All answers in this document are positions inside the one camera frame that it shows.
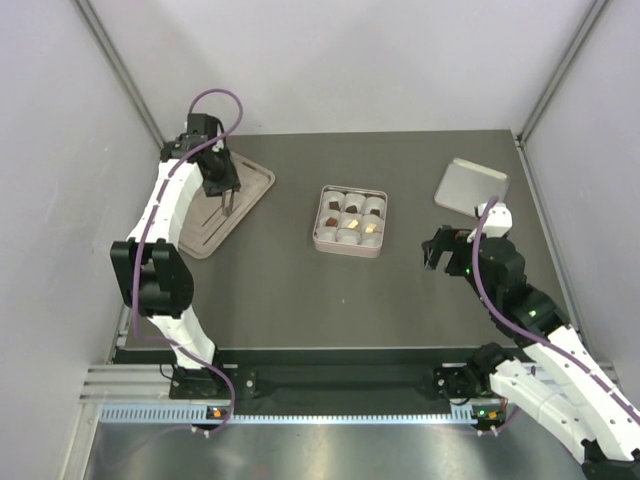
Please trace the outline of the metal tongs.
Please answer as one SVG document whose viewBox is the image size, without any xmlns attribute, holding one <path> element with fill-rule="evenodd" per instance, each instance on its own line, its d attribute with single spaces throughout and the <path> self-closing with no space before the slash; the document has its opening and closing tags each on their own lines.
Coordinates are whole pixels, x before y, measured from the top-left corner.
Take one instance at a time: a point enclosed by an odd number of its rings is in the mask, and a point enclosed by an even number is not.
<svg viewBox="0 0 640 480">
<path fill-rule="evenodd" d="M 226 218 L 230 217 L 234 211 L 236 193 L 235 189 L 228 189 L 221 195 L 221 211 Z"/>
</svg>

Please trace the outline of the silver tin lid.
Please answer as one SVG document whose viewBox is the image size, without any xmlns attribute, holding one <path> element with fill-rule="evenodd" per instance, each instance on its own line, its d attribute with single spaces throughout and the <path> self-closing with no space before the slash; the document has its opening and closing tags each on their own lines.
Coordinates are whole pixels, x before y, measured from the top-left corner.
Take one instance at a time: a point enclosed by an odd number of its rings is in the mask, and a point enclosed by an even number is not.
<svg viewBox="0 0 640 480">
<path fill-rule="evenodd" d="M 497 196 L 504 201 L 510 177 L 492 168 L 454 158 L 447 165 L 434 194 L 434 202 L 443 208 L 470 217 L 475 208 Z"/>
</svg>

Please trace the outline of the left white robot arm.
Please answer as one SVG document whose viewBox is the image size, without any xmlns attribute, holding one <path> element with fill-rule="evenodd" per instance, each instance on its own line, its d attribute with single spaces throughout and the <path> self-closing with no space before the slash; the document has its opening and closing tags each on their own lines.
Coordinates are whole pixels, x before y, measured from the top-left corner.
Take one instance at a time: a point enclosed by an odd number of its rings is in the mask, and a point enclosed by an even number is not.
<svg viewBox="0 0 640 480">
<path fill-rule="evenodd" d="M 132 321 L 148 319 L 173 350 L 174 399 L 209 399 L 227 392 L 227 374 L 215 343 L 192 306 L 194 279 L 179 252 L 179 239 L 197 193 L 233 208 L 241 182 L 226 145 L 222 122 L 191 113 L 186 130 L 166 143 L 155 185 L 128 237 L 110 248 L 110 259 Z"/>
</svg>

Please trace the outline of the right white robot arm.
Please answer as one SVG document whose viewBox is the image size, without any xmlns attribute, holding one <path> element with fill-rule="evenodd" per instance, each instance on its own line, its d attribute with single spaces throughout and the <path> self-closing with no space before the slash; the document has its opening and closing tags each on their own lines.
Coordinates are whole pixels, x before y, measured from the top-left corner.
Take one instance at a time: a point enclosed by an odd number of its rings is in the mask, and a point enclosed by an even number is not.
<svg viewBox="0 0 640 480">
<path fill-rule="evenodd" d="M 438 367 L 434 383 L 451 404 L 498 398 L 513 404 L 552 434 L 588 479 L 639 476 L 639 410 L 604 373 L 560 307 L 527 280 L 525 259 L 509 240 L 512 215 L 497 198 L 475 209 L 475 229 L 438 228 L 423 242 L 426 269 L 451 258 L 446 274 L 462 277 L 491 321 L 554 381 L 489 343 L 461 367 Z"/>
</svg>

